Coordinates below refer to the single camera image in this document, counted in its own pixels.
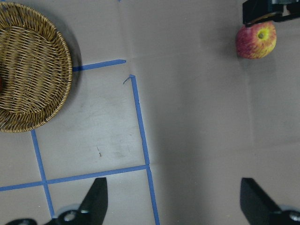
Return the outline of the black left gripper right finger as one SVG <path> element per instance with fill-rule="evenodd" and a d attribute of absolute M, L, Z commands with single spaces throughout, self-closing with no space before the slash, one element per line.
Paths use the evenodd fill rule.
<path fill-rule="evenodd" d="M 250 225 L 298 225 L 300 211 L 280 208 L 253 178 L 242 178 L 240 208 Z"/>

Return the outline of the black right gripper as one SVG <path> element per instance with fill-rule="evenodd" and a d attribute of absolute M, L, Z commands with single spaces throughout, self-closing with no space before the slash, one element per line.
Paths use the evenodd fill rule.
<path fill-rule="evenodd" d="M 247 0 L 242 4 L 244 25 L 254 25 L 268 21 L 280 23 L 299 17 L 299 0 Z"/>

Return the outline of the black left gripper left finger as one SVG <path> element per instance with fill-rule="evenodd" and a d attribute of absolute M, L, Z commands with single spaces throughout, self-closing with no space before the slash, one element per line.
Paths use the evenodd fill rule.
<path fill-rule="evenodd" d="M 47 222 L 48 225 L 101 225 L 108 209 L 106 178 L 96 178 L 76 210 L 67 210 Z"/>

